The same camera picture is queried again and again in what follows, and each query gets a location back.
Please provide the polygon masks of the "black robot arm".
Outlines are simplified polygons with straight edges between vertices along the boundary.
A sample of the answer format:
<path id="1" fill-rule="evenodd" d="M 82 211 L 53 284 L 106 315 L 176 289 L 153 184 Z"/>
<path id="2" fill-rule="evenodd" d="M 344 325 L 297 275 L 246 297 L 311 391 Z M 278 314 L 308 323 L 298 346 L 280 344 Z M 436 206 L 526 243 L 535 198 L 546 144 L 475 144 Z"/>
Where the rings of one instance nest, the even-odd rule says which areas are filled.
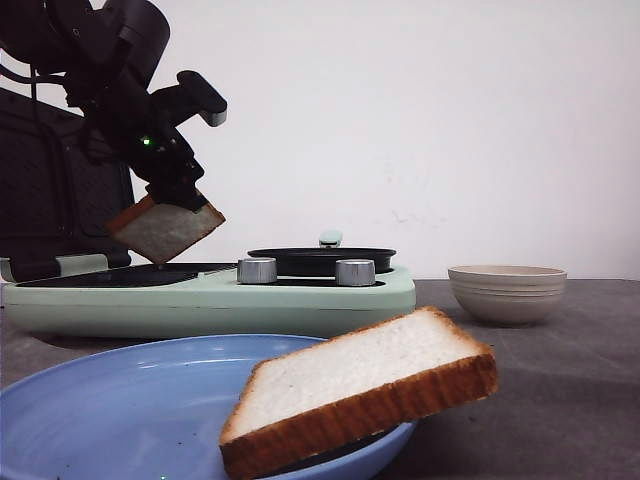
<path id="1" fill-rule="evenodd" d="M 1 47 L 32 66 L 31 77 L 8 72 L 23 84 L 64 88 L 87 130 L 147 183 L 154 202 L 190 211 L 207 202 L 196 182 L 204 174 L 177 127 L 200 116 L 215 127 L 227 102 L 199 73 L 177 73 L 173 86 L 149 84 L 170 37 L 163 13 L 149 1 L 4 1 Z"/>

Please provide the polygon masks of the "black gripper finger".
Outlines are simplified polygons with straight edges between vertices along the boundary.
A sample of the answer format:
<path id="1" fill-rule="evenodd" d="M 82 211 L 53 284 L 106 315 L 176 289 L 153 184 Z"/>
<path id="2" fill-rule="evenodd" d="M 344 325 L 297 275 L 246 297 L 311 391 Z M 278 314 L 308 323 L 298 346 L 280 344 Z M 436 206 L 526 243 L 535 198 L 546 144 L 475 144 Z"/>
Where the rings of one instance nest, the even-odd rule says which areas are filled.
<path id="1" fill-rule="evenodd" d="M 192 159 L 185 163 L 178 177 L 178 206 L 197 212 L 207 203 L 207 199 L 196 187 L 196 181 L 203 175 L 204 170 L 196 160 Z"/>
<path id="2" fill-rule="evenodd" d="M 145 189 L 155 203 L 178 204 L 180 202 L 180 179 L 174 176 L 156 176 L 148 181 Z"/>

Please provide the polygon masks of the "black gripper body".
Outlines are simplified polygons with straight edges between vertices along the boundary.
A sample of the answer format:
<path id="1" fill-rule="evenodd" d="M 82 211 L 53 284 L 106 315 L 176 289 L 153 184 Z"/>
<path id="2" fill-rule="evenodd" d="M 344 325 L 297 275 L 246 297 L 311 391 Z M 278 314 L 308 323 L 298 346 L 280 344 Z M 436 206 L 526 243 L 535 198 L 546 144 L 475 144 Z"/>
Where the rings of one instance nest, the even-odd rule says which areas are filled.
<path id="1" fill-rule="evenodd" d="M 133 172 L 151 185 L 188 185 L 204 175 L 177 126 L 193 116 L 216 127 L 227 101 L 199 73 L 177 74 L 177 83 L 153 93 L 131 73 L 115 78 L 65 76 L 67 102 L 79 108 Z"/>

